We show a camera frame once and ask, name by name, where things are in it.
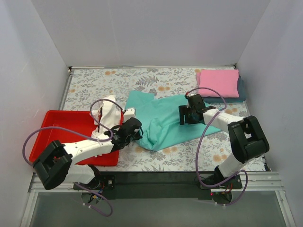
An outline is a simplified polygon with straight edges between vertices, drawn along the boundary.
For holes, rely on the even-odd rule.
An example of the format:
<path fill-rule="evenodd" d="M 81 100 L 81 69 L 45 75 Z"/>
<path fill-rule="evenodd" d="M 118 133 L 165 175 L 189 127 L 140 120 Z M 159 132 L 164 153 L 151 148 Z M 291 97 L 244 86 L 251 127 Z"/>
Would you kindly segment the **teal t shirt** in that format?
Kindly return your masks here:
<path fill-rule="evenodd" d="M 126 108 L 134 108 L 136 118 L 142 123 L 143 137 L 139 146 L 151 151 L 201 137 L 206 125 L 179 124 L 180 105 L 186 105 L 183 95 L 173 95 L 156 99 L 153 93 L 130 91 Z"/>

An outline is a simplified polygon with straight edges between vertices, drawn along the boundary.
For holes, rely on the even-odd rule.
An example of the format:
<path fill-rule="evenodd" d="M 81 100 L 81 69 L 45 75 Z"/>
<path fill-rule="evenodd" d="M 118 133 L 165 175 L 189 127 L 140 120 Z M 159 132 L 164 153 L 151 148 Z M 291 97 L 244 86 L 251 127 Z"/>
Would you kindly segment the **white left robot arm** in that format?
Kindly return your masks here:
<path fill-rule="evenodd" d="M 140 140 L 142 135 L 142 123 L 131 117 L 96 139 L 65 144 L 54 140 L 33 162 L 33 168 L 46 190 L 63 182 L 89 184 L 98 174 L 91 164 L 81 166 L 79 162 L 121 150 L 130 142 Z"/>

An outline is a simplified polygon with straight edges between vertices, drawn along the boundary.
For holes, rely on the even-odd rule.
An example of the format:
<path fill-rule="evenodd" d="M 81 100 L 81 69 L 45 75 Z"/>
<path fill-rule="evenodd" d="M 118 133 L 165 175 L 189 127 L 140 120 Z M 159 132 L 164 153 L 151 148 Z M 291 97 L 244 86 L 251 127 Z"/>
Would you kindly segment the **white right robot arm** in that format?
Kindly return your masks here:
<path fill-rule="evenodd" d="M 232 179 L 251 160 L 269 151 L 268 140 L 255 116 L 238 117 L 214 106 L 206 106 L 200 94 L 185 95 L 187 105 L 180 105 L 180 125 L 206 125 L 198 143 L 196 152 L 196 174 L 201 186 L 206 188 L 218 187 Z M 198 154 L 207 129 L 216 127 L 229 134 L 232 153 L 218 165 L 214 173 L 202 179 L 198 170 Z"/>

